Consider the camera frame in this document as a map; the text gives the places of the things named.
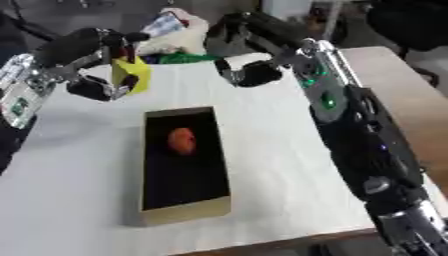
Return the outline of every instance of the green led light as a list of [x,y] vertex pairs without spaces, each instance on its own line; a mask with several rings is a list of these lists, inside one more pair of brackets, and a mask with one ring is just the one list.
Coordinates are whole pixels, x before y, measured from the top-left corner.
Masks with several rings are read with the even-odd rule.
[[322,94],[321,101],[322,101],[322,105],[326,109],[332,109],[332,108],[336,107],[336,101],[334,100],[333,96],[328,92],[325,92],[324,94]]
[[314,79],[308,79],[308,80],[306,80],[306,81],[303,81],[301,84],[302,84],[302,87],[303,88],[308,88],[308,87],[310,87],[311,85],[313,85],[313,84],[315,84],[316,83],[316,80],[314,80]]

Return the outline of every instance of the black chair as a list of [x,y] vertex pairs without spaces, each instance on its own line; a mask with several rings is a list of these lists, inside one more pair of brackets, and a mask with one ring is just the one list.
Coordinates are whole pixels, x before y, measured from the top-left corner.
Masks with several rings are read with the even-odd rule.
[[[446,0],[383,0],[375,2],[367,14],[367,22],[379,34],[400,47],[399,56],[409,50],[430,51],[448,45],[448,1]],[[413,67],[437,87],[439,76]]]

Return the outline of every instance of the floor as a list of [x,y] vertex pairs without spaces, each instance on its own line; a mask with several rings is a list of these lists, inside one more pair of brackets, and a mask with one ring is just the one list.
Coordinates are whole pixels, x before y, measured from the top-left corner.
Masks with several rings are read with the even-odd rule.
[[[161,8],[167,5],[166,0],[108,0],[102,3],[90,0],[92,6],[83,9],[77,0],[18,0],[22,5],[24,16],[30,21],[41,24],[55,32],[66,34],[75,29],[95,26],[108,27],[123,32],[137,31],[146,25]],[[177,0],[175,6],[185,8],[211,23],[224,13],[237,10],[251,10],[253,0]],[[27,37],[31,47],[42,44],[41,41]],[[385,45],[392,49],[396,47],[373,32],[362,18],[354,18],[349,22],[349,36],[343,47],[362,47]],[[229,49],[221,49],[222,54],[238,54]],[[448,96],[448,49],[439,48],[428,53],[413,52],[409,62],[428,68],[441,76],[439,90]],[[332,242],[331,251],[336,255],[382,256],[390,255],[389,250],[378,237],[364,237],[347,241]],[[297,256],[306,255],[306,248],[263,252],[261,256]]]

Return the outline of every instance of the green object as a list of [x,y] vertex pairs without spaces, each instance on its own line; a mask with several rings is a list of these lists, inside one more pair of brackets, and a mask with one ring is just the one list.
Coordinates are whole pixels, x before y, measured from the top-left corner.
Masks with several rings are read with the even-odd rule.
[[322,101],[322,105],[324,106],[324,108],[332,109],[336,107],[336,101],[329,92],[325,92],[324,94],[322,94],[322,97],[320,99]]
[[188,53],[173,53],[160,57],[159,64],[186,64],[219,59],[211,55],[195,55]]
[[311,85],[313,85],[313,84],[315,84],[316,83],[316,80],[314,80],[314,79],[308,79],[308,80],[306,80],[306,81],[303,81],[301,84],[302,84],[302,87],[303,88],[309,88]]
[[16,116],[21,116],[26,107],[28,107],[28,101],[24,98],[19,98],[16,104],[12,106],[11,112],[13,112]]

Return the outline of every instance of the white table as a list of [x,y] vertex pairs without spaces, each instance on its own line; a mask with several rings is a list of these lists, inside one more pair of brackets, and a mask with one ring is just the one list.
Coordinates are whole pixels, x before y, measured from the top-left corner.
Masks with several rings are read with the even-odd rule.
[[[129,226],[141,182],[143,113],[193,106],[215,107],[231,214]],[[307,107],[290,72],[262,87],[234,88],[211,63],[153,67],[148,92],[111,103],[59,88],[0,178],[0,255],[167,255],[372,228]],[[447,216],[442,194],[426,182]]]

